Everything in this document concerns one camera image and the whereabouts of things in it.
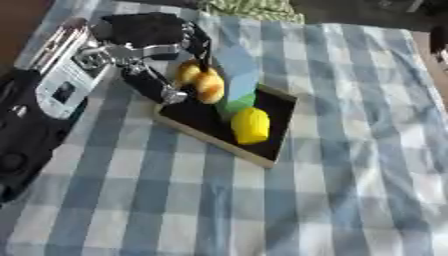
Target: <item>gingham tablecloth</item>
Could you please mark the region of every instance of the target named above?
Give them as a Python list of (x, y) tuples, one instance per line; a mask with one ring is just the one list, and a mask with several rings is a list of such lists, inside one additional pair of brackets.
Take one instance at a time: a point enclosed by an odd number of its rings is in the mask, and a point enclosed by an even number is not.
[(408, 31), (60, 0), (17, 65), (70, 15), (152, 10), (197, 21), (215, 47), (238, 40), (263, 83), (297, 95), (278, 163), (154, 123), (110, 76), (0, 211), (0, 255), (448, 255), (446, 113)]

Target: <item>yellow ball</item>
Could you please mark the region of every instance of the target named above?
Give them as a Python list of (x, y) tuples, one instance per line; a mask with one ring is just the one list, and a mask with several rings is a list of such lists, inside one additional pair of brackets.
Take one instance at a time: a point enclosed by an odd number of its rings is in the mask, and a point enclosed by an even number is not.
[(270, 120), (261, 109), (249, 107), (236, 113), (231, 127), (239, 144), (259, 143), (269, 138)]

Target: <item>wooden tray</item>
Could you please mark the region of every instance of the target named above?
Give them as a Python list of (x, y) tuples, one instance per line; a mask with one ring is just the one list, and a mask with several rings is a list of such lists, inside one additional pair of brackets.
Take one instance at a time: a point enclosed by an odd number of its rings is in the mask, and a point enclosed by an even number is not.
[(280, 90), (260, 86), (255, 107), (266, 111), (271, 120), (269, 139), (253, 145), (239, 145), (230, 128), (223, 123), (213, 105), (204, 105), (194, 97), (170, 106), (157, 105), (155, 120), (212, 143), (222, 149), (266, 168), (277, 161), (297, 98)]

